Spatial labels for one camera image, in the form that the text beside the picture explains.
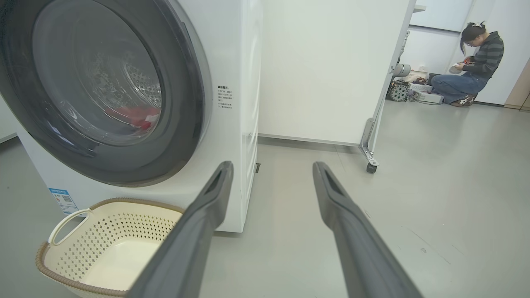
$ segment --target black caster wheel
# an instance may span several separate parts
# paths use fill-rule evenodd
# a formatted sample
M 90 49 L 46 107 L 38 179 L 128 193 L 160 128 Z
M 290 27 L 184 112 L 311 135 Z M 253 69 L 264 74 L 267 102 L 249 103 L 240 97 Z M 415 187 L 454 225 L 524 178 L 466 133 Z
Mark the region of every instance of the black caster wheel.
M 376 165 L 372 165 L 372 164 L 369 163 L 369 164 L 366 166 L 366 171 L 367 171 L 368 173 L 375 173 L 376 170 L 377 170 L 377 166 L 376 166 Z

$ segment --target washing machine door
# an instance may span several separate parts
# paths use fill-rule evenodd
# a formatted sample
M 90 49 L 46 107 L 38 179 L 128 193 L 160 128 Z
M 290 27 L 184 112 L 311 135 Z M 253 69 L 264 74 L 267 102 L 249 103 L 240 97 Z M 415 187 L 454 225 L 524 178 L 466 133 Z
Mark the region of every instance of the washing machine door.
M 0 1 L 0 90 L 31 136 L 77 172 L 151 185 L 196 149 L 204 84 L 167 1 Z

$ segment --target woman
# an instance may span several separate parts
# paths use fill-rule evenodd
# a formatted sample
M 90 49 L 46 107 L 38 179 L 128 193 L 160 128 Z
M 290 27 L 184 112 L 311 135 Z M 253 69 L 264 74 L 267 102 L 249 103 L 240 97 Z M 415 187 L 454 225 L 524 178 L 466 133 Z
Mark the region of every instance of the woman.
M 470 106 L 478 92 L 486 86 L 504 54 L 504 42 L 497 32 L 489 33 L 480 23 L 469 23 L 462 31 L 460 49 L 465 55 L 464 44 L 480 47 L 475 56 L 467 57 L 455 66 L 459 75 L 437 75 L 432 78 L 433 93 L 444 96 L 445 103 L 455 107 Z

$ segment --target qr code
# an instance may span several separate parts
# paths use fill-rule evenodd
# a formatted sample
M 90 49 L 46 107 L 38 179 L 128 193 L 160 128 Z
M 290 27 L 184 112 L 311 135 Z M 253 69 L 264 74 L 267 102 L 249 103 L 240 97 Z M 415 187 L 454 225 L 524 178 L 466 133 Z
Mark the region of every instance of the qr code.
M 72 203 L 72 199 L 70 199 L 70 196 L 62 196 L 62 197 L 64 201 Z

